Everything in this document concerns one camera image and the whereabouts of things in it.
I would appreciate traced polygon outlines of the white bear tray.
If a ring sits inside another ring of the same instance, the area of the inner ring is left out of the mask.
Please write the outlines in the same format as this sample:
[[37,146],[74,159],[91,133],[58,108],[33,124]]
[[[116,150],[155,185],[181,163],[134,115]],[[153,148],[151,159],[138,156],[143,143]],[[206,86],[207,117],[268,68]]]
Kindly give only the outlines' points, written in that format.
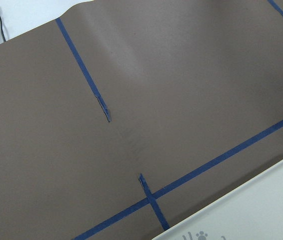
[[283,240],[283,160],[156,239]]

